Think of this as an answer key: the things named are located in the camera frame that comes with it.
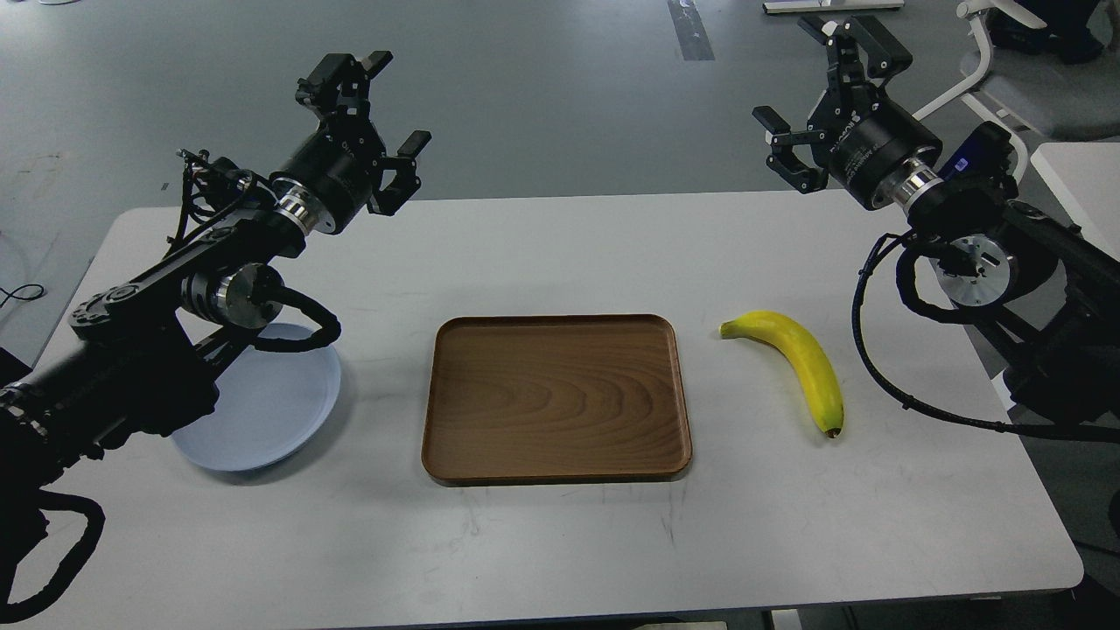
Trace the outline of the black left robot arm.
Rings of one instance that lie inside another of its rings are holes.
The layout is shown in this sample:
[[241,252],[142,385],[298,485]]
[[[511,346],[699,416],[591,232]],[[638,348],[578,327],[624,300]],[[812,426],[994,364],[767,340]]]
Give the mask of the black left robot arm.
[[181,209],[164,258],[96,291],[67,318],[80,346],[47,367],[3,368],[3,623],[60,599],[95,553],[102,507],[52,491],[81,458],[136,433],[169,436],[213,413],[216,382],[248,348],[301,354],[340,337],[340,321],[284,286],[277,256],[315,231],[336,235],[360,210],[395,215],[419,191],[416,130],[389,154],[368,87],[392,52],[328,53],[297,81],[318,126],[268,177],[181,150]]

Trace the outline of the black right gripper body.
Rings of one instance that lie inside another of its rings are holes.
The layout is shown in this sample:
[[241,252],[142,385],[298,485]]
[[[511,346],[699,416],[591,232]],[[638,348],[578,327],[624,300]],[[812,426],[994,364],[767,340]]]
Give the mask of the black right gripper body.
[[838,110],[836,100],[824,96],[809,115],[812,130],[825,133],[825,143],[816,146],[813,156],[864,210],[888,203],[883,183],[905,160],[920,158],[931,165],[943,151],[935,133],[887,96],[861,110]]

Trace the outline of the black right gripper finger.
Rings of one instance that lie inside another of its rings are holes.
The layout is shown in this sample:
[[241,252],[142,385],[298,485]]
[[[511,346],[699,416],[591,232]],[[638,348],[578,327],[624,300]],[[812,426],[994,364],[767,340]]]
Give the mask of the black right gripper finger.
[[792,131],[788,121],[769,105],[752,109],[753,119],[766,131],[769,156],[766,164],[788,187],[801,194],[816,193],[827,187],[829,174],[820,166],[809,166],[795,154],[797,146],[824,146],[832,140],[827,130]]
[[914,61],[878,17],[848,17],[837,24],[808,16],[797,25],[825,48],[825,100],[832,110],[869,110]]

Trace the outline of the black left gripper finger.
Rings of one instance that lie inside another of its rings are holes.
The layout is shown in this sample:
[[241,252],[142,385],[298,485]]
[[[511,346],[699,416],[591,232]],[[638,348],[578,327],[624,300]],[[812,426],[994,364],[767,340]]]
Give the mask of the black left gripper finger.
[[368,214],[393,216],[408,203],[408,200],[412,200],[422,184],[417,176],[417,156],[424,150],[424,146],[430,143],[431,139],[430,131],[416,130],[396,148],[394,156],[381,157],[377,160],[376,167],[381,169],[381,174],[393,172],[393,177],[388,186],[372,192],[367,203]]
[[371,52],[364,59],[351,53],[328,53],[311,74],[297,80],[296,103],[316,115],[319,131],[343,139],[377,141],[368,85],[394,59],[389,50]]

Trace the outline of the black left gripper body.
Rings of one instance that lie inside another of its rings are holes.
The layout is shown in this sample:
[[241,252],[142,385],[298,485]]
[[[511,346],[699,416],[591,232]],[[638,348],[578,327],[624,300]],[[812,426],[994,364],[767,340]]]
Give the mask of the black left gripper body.
[[372,123],[343,122],[337,129],[324,123],[269,175],[269,184],[277,195],[293,186],[304,188],[318,203],[316,230],[338,235],[375,196],[385,156],[388,149]]

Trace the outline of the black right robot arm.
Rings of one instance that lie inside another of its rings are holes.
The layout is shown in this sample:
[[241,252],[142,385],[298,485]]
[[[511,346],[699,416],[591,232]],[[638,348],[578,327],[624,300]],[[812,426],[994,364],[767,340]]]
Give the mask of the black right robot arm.
[[[799,25],[825,50],[827,85],[804,130],[773,108],[753,109],[769,135],[768,167],[801,194],[836,180],[864,210],[897,205],[909,226],[876,240],[857,275],[851,325],[868,374],[905,410],[935,419],[1116,444],[1116,428],[1096,423],[1117,414],[1116,258],[1019,200],[1011,133],[993,122],[937,165],[942,141],[886,92],[913,59],[878,19],[801,17]],[[865,348],[864,298],[895,249],[900,303],[922,318],[980,332],[1007,363],[1011,404],[1039,415],[1040,425],[949,413],[881,374]]]

